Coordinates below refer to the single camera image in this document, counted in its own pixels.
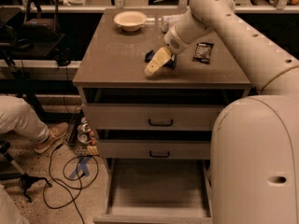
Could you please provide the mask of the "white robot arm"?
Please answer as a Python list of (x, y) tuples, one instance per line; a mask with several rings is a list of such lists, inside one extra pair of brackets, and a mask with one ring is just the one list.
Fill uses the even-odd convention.
[(190, 0), (145, 69), (155, 74), (215, 31), (256, 89), (218, 115), (210, 148), (213, 224), (299, 224), (299, 61), (235, 15), (233, 0)]

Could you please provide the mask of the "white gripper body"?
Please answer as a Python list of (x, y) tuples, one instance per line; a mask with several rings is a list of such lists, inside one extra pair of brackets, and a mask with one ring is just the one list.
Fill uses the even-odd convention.
[(189, 30), (179, 30), (172, 26), (164, 36), (164, 42), (172, 54), (178, 55), (187, 49), (198, 35)]

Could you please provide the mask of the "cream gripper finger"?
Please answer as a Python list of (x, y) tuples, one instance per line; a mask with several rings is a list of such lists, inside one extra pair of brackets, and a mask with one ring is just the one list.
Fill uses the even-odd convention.
[(146, 66), (144, 72), (148, 77), (156, 74), (171, 59), (173, 54), (167, 47), (163, 47), (155, 51), (152, 60)]

